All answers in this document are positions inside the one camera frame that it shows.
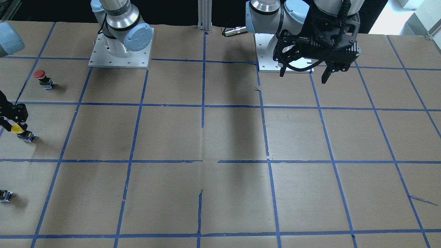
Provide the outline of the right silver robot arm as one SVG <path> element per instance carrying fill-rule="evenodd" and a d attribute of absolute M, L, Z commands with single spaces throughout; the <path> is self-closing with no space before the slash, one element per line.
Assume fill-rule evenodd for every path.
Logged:
<path fill-rule="evenodd" d="M 147 69 L 154 28 L 130 0 L 91 0 L 100 25 L 88 66 L 108 69 Z M 1 58 L 24 49 L 24 42 L 9 23 L 1 23 Z M 24 104 L 13 104 L 1 92 L 1 126 L 8 132 L 28 132 Z"/>

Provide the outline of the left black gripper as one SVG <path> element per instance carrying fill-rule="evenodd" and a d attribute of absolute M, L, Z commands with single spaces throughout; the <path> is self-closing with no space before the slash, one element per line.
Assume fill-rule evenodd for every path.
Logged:
<path fill-rule="evenodd" d="M 324 62 L 326 69 L 321 76 L 321 83 L 326 84 L 332 73 L 346 72 L 361 54 L 356 41 L 361 4 L 310 3 L 309 6 L 300 36 L 289 30 L 281 30 L 276 34 L 273 60 L 280 67 L 280 77 L 284 77 L 287 70 L 310 73 L 310 69 Z M 291 65 L 302 57 L 314 59 L 315 63 L 304 67 Z"/>

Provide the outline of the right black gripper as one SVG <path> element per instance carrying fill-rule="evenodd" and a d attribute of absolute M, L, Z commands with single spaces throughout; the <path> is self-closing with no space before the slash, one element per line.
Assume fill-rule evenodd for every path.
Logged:
<path fill-rule="evenodd" d="M 23 103 L 12 104 L 2 91 L 0 91 L 0 116 L 0 125 L 6 131 L 11 131 L 12 125 L 5 118 L 14 121 L 22 129 L 20 132 L 26 131 L 28 128 L 26 121 L 29 114 L 26 105 Z"/>

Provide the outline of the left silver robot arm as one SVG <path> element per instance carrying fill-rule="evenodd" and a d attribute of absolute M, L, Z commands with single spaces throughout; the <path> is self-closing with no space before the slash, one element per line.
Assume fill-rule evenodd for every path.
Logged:
<path fill-rule="evenodd" d="M 326 64 L 321 82 L 346 72 L 362 50 L 357 42 L 362 0 L 250 0 L 246 30 L 255 35 L 262 72 L 312 73 Z"/>

